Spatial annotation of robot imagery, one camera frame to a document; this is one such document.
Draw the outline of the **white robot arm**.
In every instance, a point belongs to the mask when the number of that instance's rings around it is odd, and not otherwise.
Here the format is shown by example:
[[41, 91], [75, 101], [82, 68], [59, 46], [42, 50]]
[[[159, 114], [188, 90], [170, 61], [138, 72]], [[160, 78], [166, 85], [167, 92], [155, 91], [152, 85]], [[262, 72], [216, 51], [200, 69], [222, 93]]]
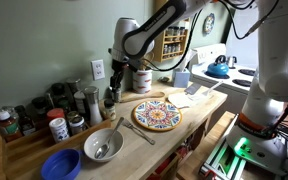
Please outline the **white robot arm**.
[[[140, 25], [133, 18], [119, 18], [113, 47], [116, 90], [123, 66], [139, 69], [139, 60], [154, 47], [154, 39], [170, 25], [184, 20], [212, 0], [167, 0]], [[227, 136], [235, 155], [276, 175], [288, 174], [288, 147], [277, 127], [288, 116], [288, 0], [255, 0], [257, 21], [248, 30], [257, 41], [231, 49], [255, 69], [255, 75], [237, 122]]]

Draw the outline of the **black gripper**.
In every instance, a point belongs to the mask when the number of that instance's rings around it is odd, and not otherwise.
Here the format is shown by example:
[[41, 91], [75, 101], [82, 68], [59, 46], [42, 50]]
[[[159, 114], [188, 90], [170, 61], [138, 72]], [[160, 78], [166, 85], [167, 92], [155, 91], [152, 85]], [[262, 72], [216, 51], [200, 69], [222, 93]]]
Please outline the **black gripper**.
[[111, 68], [113, 69], [113, 75], [110, 77], [110, 86], [112, 88], [120, 88], [121, 81], [124, 76], [124, 70], [128, 67], [128, 65], [124, 62], [119, 62], [114, 60], [112, 62]]

